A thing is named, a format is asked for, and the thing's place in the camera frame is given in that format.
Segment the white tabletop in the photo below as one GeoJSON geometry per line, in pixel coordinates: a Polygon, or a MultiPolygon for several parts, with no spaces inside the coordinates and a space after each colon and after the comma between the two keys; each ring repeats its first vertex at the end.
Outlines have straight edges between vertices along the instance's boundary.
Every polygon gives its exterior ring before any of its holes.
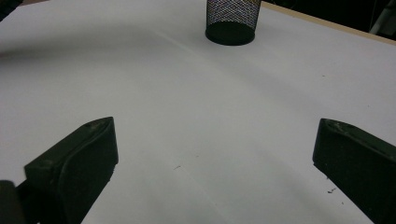
{"type": "Polygon", "coordinates": [[[262,8],[206,39],[205,0],[51,0],[0,23],[0,179],[93,119],[120,163],[84,224],[371,223],[313,166],[320,118],[396,145],[396,47],[262,8]]]}

